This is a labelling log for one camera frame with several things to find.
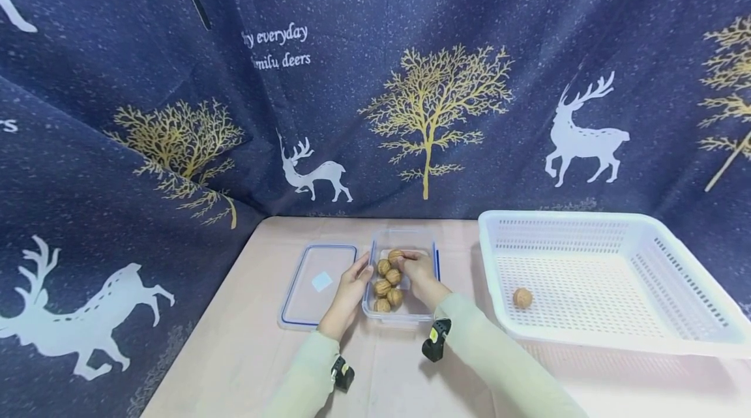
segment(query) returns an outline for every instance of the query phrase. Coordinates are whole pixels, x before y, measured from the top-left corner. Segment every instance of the deer print fabric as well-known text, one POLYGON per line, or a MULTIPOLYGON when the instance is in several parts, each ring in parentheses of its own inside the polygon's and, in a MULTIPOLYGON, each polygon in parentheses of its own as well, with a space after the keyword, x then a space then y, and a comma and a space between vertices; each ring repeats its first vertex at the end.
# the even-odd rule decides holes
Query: deer print fabric
POLYGON ((751 315, 750 58, 751 0, 0 0, 0 416, 138 417, 268 216, 643 213, 751 315))

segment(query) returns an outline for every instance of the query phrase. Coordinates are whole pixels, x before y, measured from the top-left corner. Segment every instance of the hand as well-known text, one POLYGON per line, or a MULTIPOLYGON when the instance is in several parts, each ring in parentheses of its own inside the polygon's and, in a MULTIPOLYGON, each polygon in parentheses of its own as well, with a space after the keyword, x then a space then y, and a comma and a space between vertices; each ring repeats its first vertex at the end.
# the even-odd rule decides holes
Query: hand
POLYGON ((318 324, 318 332, 337 343, 355 321, 362 295, 365 294, 365 288, 374 275, 374 267, 365 266, 369 259, 370 252, 366 252, 342 273, 331 307, 318 324))
POLYGON ((435 308, 451 290, 446 288, 435 278, 433 260, 420 252, 404 251, 404 256, 396 260, 399 269, 408 276, 411 283, 411 291, 416 298, 435 312, 435 308))

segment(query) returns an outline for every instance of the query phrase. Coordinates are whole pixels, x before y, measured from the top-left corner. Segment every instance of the black strap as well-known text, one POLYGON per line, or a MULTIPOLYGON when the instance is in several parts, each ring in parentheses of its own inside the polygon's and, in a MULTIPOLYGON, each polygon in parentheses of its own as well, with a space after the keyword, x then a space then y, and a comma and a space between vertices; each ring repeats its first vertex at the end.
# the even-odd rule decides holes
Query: black strap
POLYGON ((425 358, 434 363, 443 358, 443 346, 449 330, 451 330, 451 321, 449 319, 435 320, 433 328, 430 329, 430 338, 423 343, 423 355, 425 355, 425 358))
POLYGON ((336 362, 333 363, 333 367, 331 368, 331 380, 333 380, 333 387, 344 393, 349 390, 349 386, 352 385, 352 381, 355 380, 355 369, 350 368, 341 355, 336 358, 336 362))

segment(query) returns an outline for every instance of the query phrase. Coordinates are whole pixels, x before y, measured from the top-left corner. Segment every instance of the white label on lid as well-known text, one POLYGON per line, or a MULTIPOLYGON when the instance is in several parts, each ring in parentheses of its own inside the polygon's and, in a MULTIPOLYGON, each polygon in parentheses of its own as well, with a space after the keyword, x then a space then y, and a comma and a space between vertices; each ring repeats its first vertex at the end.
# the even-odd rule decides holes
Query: white label on lid
POLYGON ((328 285, 331 284, 333 281, 331 280, 331 276, 326 273, 326 271, 321 271, 316 275, 315 278, 313 278, 312 284, 313 288, 320 293, 320 291, 328 288, 328 285))

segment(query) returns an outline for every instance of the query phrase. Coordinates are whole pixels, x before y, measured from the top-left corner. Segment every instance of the sleeve cuff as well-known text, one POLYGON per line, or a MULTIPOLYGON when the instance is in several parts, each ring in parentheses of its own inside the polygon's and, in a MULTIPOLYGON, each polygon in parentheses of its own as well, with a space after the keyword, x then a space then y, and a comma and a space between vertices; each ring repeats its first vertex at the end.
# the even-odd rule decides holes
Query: sleeve cuff
POLYGON ((463 295, 451 293, 442 300, 435 308, 434 318, 449 318, 452 322, 459 319, 470 318, 479 312, 476 305, 463 295))
POLYGON ((296 361, 330 374, 337 355, 339 355, 339 343, 316 330, 308 335, 305 343, 297 351, 296 361))

